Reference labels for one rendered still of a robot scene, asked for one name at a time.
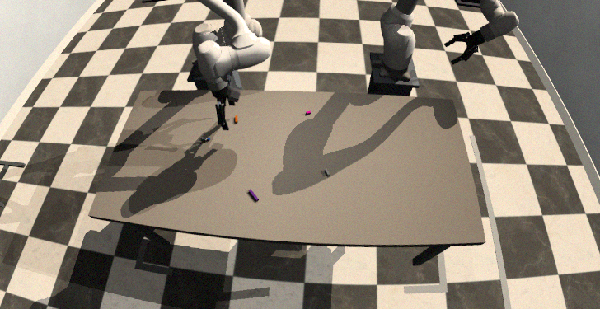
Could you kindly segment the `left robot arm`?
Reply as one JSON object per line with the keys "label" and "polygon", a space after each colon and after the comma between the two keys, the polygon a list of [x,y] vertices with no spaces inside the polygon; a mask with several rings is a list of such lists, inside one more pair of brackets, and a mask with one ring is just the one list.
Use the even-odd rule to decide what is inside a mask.
{"label": "left robot arm", "polygon": [[[380,68],[380,77],[411,79],[409,63],[415,48],[415,35],[410,27],[418,1],[398,0],[382,14],[380,26],[384,52],[378,56],[379,60],[373,60],[373,66]],[[498,0],[480,0],[480,10],[489,22],[480,28],[486,42],[518,26],[515,12],[504,12]]]}

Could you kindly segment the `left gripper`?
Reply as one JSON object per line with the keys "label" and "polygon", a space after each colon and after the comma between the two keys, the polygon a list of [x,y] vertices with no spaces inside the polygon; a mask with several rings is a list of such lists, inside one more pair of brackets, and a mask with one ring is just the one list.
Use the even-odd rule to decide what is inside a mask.
{"label": "left gripper", "polygon": [[[458,37],[460,37],[460,38],[458,38]],[[464,37],[467,37],[467,38],[464,38]],[[463,60],[467,61],[478,50],[476,46],[484,43],[485,39],[484,39],[483,35],[481,34],[480,30],[478,30],[478,31],[472,33],[472,35],[470,35],[469,32],[464,33],[464,34],[454,35],[454,38],[449,40],[444,45],[446,47],[448,47],[449,45],[455,43],[455,41],[456,42],[466,42],[467,47],[466,47],[463,55],[461,55],[460,57],[451,61],[452,64],[458,63],[459,61],[463,61]]]}

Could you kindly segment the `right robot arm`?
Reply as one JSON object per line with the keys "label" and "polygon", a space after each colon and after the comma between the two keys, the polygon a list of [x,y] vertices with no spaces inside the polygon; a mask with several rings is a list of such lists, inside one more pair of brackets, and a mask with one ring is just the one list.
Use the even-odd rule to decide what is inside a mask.
{"label": "right robot arm", "polygon": [[220,91],[228,83],[227,73],[263,63],[271,54],[270,42],[262,37],[260,23],[245,13],[243,0],[198,1],[225,20],[217,28],[198,25],[192,39],[195,74],[203,75],[211,91]]}

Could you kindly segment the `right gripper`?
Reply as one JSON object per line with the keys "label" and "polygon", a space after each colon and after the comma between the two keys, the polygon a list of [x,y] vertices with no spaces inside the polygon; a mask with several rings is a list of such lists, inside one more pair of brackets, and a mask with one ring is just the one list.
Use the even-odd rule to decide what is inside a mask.
{"label": "right gripper", "polygon": [[[222,125],[223,130],[229,130],[229,128],[227,126],[227,121],[225,120],[225,106],[226,106],[226,99],[228,100],[228,97],[226,98],[226,95],[228,94],[230,89],[231,89],[231,87],[226,85],[226,87],[224,87],[220,91],[211,91],[213,96],[218,99],[218,103],[215,105],[215,107],[217,110],[218,124]],[[234,101],[228,101],[228,103],[229,103],[229,105],[235,105]],[[221,105],[221,104],[224,104],[224,105]]]}

